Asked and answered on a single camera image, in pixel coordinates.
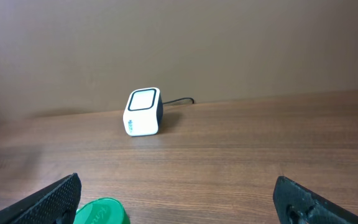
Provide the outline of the green lid jar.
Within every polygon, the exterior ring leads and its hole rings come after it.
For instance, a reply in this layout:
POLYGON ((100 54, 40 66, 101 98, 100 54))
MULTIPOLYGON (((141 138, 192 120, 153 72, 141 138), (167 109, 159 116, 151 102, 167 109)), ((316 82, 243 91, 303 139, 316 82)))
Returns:
POLYGON ((79 210, 73 224, 130 224, 122 203, 115 198, 93 200, 79 210))

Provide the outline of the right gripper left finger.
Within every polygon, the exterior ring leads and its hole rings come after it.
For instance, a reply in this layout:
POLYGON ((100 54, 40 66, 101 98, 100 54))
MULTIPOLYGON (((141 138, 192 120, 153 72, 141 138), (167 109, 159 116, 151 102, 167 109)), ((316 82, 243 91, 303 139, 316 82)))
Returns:
POLYGON ((73 173, 0 210, 0 224, 73 224, 80 198, 81 180, 73 173))

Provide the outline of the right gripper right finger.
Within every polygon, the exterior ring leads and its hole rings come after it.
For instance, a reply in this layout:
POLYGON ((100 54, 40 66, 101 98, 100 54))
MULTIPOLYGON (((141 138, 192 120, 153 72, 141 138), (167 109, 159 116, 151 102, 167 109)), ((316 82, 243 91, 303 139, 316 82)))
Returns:
POLYGON ((358 224, 358 216, 280 176, 273 191, 273 203, 281 224, 358 224))

